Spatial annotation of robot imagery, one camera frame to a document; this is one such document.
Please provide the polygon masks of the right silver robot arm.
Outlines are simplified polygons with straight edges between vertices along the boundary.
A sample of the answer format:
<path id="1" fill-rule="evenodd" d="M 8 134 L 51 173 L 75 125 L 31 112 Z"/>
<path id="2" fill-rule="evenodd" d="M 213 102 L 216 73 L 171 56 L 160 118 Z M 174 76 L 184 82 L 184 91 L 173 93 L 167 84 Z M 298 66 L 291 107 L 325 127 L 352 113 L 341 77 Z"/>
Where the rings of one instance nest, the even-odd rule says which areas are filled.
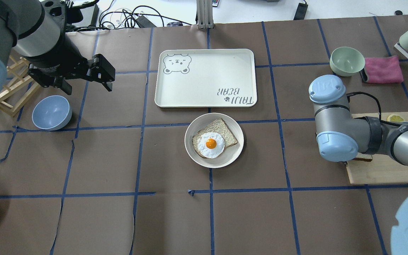
<path id="1" fill-rule="evenodd" d="M 383 121 L 379 117 L 353 118 L 342 80 L 323 75 L 311 82 L 308 94 L 313 102 L 316 141 L 327 161 L 343 162 L 362 154 L 388 155 L 408 167 L 408 122 Z M 408 198 L 398 209 L 398 224 L 391 230 L 391 253 L 408 255 Z"/>

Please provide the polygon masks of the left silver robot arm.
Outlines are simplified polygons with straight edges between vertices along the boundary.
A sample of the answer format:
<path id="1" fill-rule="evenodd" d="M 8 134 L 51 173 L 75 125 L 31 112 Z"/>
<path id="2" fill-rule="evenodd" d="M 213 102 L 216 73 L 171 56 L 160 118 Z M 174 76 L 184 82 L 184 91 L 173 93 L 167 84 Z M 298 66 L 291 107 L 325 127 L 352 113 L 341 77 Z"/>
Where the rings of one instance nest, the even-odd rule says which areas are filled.
<path id="1" fill-rule="evenodd" d="M 28 60 L 28 74 L 42 87 L 53 86 L 70 95 L 68 79 L 101 83 L 112 91 L 115 68 L 101 54 L 87 59 L 66 34 L 68 24 L 82 20 L 81 9 L 71 0 L 0 0 L 0 91 L 6 81 L 6 64 L 14 49 Z"/>

